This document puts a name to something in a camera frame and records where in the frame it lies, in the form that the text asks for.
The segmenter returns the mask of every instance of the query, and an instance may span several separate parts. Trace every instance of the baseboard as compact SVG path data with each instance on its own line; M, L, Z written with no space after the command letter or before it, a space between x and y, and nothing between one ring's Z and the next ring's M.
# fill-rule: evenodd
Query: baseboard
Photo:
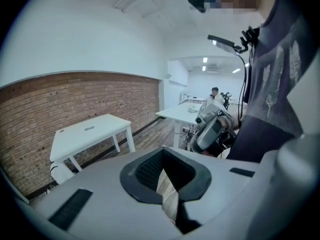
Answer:
M147 125L145 125L144 127L142 127L141 129L135 131L134 133L132 133L132 136L136 136L139 133L141 133L143 130L145 130L146 128L148 128L149 126L151 126L152 124L154 124L156 121L158 121L159 119L163 119L161 117L157 117L155 120L153 120L152 122L148 123ZM119 141L118 144L119 146L121 146L122 144L127 142L127 138L124 138L123 140ZM86 168L90 165L92 165L93 163L99 161L101 158L103 158L105 155L107 155L108 153L110 153L111 151L114 151L116 149L116 147L113 145L111 147L109 147L108 149L106 149L105 151L101 152L100 154L97 154L95 157L91 158L89 161L81 164L82 168ZM77 169L73 169L72 170L73 173L77 173L78 170ZM28 200L34 199L40 195L42 195L43 193L45 193L47 190L50 190L51 186L56 187L58 184L55 181L50 182L49 184L37 189L36 191L26 195L25 197Z

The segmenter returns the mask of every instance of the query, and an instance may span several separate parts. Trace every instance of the purple t-shirt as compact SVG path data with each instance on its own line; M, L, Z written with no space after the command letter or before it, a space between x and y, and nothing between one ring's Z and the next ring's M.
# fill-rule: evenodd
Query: purple t-shirt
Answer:
M302 134L287 95L316 51L308 29L290 0L275 1L250 54L248 107L228 159L259 163L266 152Z

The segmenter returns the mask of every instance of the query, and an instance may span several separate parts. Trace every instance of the man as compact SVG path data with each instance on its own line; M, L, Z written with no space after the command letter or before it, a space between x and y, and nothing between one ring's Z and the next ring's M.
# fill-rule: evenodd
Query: man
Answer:
M258 43L250 52L246 115L227 157L259 163L266 152L302 134L287 95L308 68L316 45L291 0L215 1L222 8L258 11L263 18Z
M225 104L225 99L219 94L219 88L213 87L211 89L210 97L214 99L216 102L219 102L220 104Z

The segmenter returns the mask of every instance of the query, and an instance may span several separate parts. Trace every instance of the brick wall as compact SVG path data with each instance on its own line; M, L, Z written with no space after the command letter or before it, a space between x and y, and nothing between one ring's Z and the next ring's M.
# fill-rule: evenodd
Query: brick wall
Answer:
M0 89L2 168L24 195L36 191L52 181L49 157L58 129L112 114L131 121L134 133L156 118L158 84L139 76L81 72L34 78ZM117 136L118 141L124 138L124 133ZM75 158L81 165L112 145L108 139Z

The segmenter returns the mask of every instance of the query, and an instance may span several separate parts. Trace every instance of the floor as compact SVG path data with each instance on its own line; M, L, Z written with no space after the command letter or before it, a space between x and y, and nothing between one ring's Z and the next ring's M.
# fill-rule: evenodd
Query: floor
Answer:
M229 111L232 113L235 111L235 107L230 107ZM174 130L175 130L175 121L173 119L159 119L151 126L137 134L133 137L135 149L139 150L153 150L156 148L160 148L162 146L172 147L174 144ZM180 138L179 148L184 149L186 144L184 143L184 137ZM108 153L101 160L110 159L116 156L122 156L130 153L128 143L124 143L120 146L120 153L117 153L116 150ZM225 159L229 154L229 150L225 150L221 154L221 158ZM163 196L162 209L165 214L168 216L168 219L175 223L177 217L177 207L178 207L178 193L170 182L168 176L165 171L162 171L157 187L157 193ZM31 200L30 205L34 206L37 202L39 202L42 198L45 197L46 194L38 196L37 198Z

